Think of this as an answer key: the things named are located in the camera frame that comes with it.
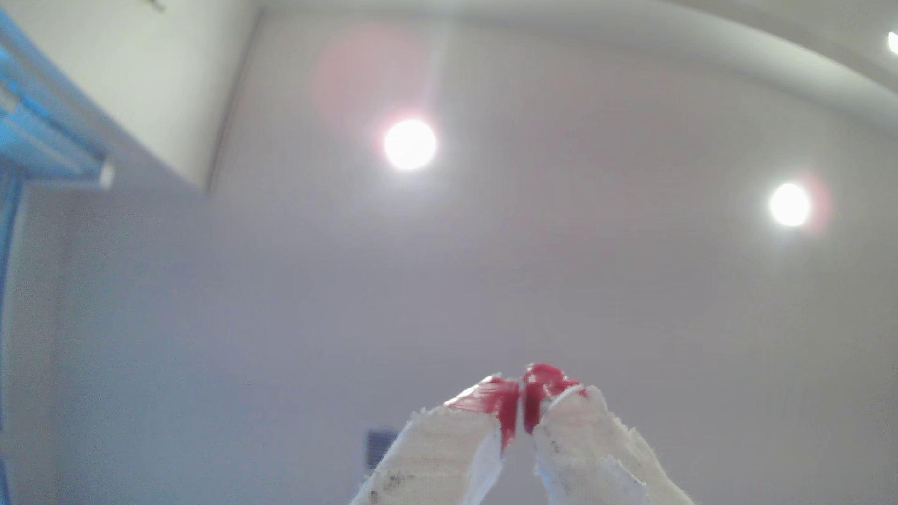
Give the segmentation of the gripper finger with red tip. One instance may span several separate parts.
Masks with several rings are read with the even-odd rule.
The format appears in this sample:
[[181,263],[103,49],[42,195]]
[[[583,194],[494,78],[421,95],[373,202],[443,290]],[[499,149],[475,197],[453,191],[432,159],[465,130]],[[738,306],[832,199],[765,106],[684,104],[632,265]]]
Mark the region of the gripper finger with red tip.
[[549,504],[693,504],[600,389],[547,363],[523,374],[523,425]]
[[514,440],[517,380],[490,375],[412,413],[351,504],[480,504]]

